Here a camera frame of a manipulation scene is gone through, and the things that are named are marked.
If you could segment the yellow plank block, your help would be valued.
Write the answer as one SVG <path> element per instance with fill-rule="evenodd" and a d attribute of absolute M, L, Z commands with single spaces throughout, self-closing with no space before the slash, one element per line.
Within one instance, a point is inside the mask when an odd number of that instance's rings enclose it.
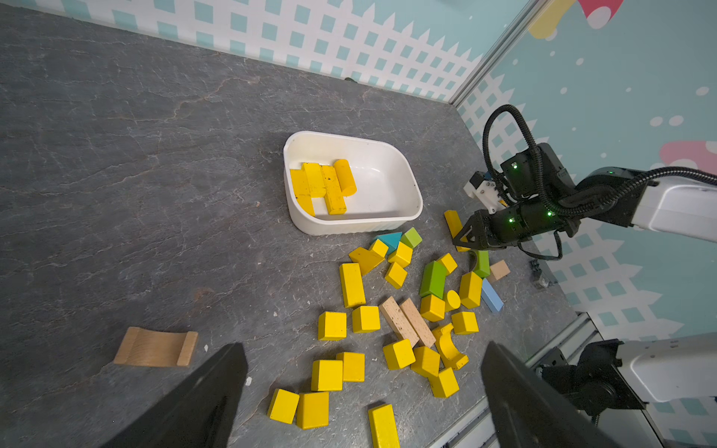
<path fill-rule="evenodd" d="M 322 198 L 326 194 L 321 165 L 315 162 L 304 162 L 302 171 L 306 174 L 309 193 L 312 198 Z"/>

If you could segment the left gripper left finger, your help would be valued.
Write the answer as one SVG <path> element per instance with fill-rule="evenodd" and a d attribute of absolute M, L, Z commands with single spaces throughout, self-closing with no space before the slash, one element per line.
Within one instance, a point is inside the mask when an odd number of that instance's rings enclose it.
<path fill-rule="evenodd" d="M 248 362 L 229 343 L 106 447 L 226 447 L 233 430 Z"/>

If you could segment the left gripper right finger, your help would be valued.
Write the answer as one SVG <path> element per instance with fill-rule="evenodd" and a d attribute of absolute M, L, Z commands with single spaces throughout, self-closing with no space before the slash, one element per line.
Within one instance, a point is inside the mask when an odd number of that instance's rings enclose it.
<path fill-rule="evenodd" d="M 616 447 L 506 347 L 491 342 L 481 364 L 501 447 Z"/>

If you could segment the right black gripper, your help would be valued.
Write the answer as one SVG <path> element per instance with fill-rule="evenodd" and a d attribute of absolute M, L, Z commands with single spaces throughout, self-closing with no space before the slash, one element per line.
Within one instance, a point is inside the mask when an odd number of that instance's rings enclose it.
<path fill-rule="evenodd" d="M 457 248 L 499 249 L 518 246 L 535 235 L 563 231 L 573 237 L 578 218 L 564 217 L 548 210 L 539 198 L 490 214 L 480 210 L 471 216 L 452 242 Z"/>

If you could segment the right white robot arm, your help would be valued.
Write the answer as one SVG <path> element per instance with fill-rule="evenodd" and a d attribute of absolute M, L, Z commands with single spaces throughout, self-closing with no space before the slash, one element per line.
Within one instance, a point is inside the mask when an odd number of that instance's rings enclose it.
<path fill-rule="evenodd" d="M 534 139 L 515 106 L 500 106 L 498 113 L 513 117 L 527 147 L 467 183 L 466 192 L 482 208 L 457 231 L 455 246 L 520 248 L 543 233 L 560 240 L 575 235 L 585 218 L 715 240 L 714 175 L 689 167 L 603 167 L 574 182 L 552 147 Z M 541 378 L 593 418 L 608 409 L 642 410 L 650 403 L 714 395 L 716 336 L 590 343 L 576 364 L 545 366 Z"/>

